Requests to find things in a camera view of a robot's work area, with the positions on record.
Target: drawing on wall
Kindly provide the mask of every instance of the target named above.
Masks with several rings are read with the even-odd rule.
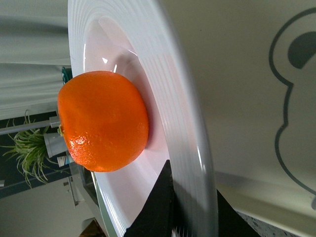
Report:
[[[287,21],[269,52],[275,77],[287,86],[277,159],[286,174],[316,195],[316,8]]]

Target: floor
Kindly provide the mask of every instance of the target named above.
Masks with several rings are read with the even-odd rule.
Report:
[[[238,213],[261,237],[299,237],[255,218]]]

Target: white plate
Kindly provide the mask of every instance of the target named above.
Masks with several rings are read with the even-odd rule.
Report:
[[[316,2],[161,2],[196,80],[217,189],[234,209],[315,237]]]
[[[106,70],[139,89],[149,142],[130,165],[96,179],[118,236],[141,211],[170,159],[174,188],[193,236],[217,236],[217,197],[208,138],[192,78],[156,0],[70,0],[73,76]]]

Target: green object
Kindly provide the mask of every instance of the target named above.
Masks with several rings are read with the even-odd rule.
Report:
[[[25,124],[30,124],[30,118],[25,116]],[[11,154],[9,158],[16,157],[17,169],[24,175],[26,183],[31,188],[29,177],[35,177],[42,183],[47,183],[43,168],[49,168],[44,161],[51,161],[47,155],[47,149],[44,140],[44,134],[48,130],[48,126],[44,130],[40,128],[19,131],[14,137],[9,137],[14,141],[14,146],[1,146],[11,148],[10,151],[3,154]]]
[[[73,78],[73,72],[72,72],[71,68],[63,67],[61,70],[61,75],[63,77],[64,84],[66,84],[67,82],[70,81],[70,79]]]

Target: spider plant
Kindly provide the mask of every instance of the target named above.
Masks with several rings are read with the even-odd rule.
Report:
[[[30,117],[25,116],[24,124],[31,123]],[[43,168],[50,168],[44,162],[47,160],[50,163],[57,164],[50,160],[47,154],[47,149],[44,140],[44,134],[49,127],[44,129],[30,129],[27,131],[20,131],[14,137],[10,134],[9,137],[14,141],[14,146],[2,146],[11,148],[10,151],[3,154],[11,154],[8,158],[16,157],[17,169],[24,175],[26,183],[32,188],[30,177],[35,177],[42,183],[47,183],[48,179],[44,174]]]

